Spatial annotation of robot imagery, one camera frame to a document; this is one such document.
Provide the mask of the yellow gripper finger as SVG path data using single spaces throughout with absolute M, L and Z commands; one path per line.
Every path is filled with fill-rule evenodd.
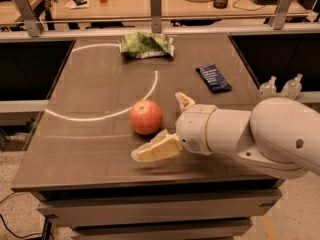
M 175 97 L 182 112 L 195 105 L 195 101 L 182 92 L 177 92 Z
M 177 156 L 182 150 L 183 147 L 178 136 L 170 134 L 167 129 L 164 129 L 150 142 L 133 150 L 131 157 L 137 162 L 154 162 Z

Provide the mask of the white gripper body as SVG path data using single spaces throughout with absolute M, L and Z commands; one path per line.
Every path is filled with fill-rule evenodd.
M 176 134 L 182 146 L 191 153 L 210 155 L 206 128 L 215 105 L 196 104 L 181 113 L 176 121 Z

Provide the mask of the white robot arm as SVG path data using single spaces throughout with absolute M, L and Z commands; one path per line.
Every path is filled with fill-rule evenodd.
M 320 113 L 288 98 L 273 97 L 253 110 L 197 104 L 178 93 L 181 115 L 174 134 L 163 130 L 131 153 L 138 162 L 154 162 L 186 150 L 225 154 L 276 178 L 320 175 Z

